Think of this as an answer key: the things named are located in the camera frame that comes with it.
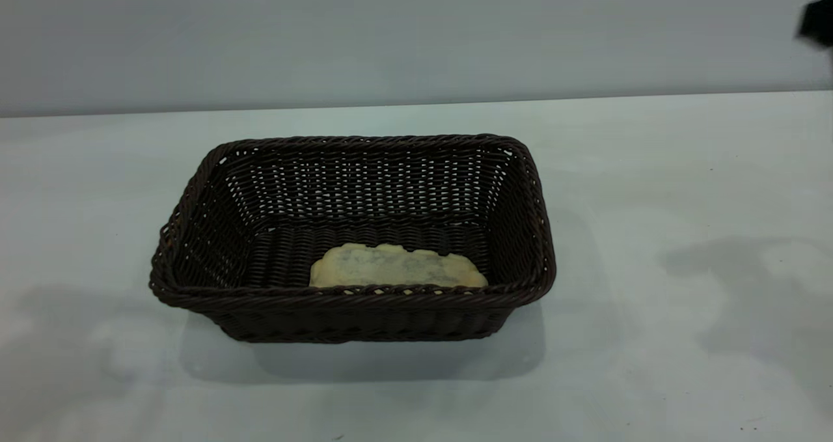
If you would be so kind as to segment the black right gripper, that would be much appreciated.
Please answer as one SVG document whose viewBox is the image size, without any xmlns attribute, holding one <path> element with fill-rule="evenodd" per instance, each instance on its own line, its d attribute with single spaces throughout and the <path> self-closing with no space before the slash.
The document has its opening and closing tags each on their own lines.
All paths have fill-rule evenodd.
<svg viewBox="0 0 833 442">
<path fill-rule="evenodd" d="M 813 0 L 801 9 L 795 38 L 832 59 L 832 0 Z"/>
</svg>

